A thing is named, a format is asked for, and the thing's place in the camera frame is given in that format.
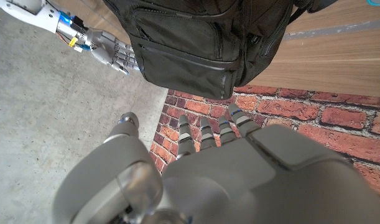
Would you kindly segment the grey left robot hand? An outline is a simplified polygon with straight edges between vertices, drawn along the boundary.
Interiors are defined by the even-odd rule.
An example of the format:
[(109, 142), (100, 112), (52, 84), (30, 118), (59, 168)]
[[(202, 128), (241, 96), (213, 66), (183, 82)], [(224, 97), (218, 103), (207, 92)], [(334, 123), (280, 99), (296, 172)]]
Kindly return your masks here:
[(338, 153), (236, 105), (206, 118), (196, 149), (179, 118), (177, 159), (159, 172), (128, 112), (59, 187), (52, 223), (380, 223), (380, 198)]

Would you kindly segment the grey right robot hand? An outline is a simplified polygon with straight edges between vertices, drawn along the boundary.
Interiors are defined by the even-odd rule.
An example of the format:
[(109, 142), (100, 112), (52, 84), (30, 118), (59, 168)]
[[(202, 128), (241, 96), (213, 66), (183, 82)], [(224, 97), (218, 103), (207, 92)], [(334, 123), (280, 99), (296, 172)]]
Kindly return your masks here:
[(140, 70), (132, 46), (120, 41), (113, 34), (105, 30), (88, 29), (85, 42), (90, 44), (92, 56), (102, 64), (125, 75), (129, 74), (128, 68)]

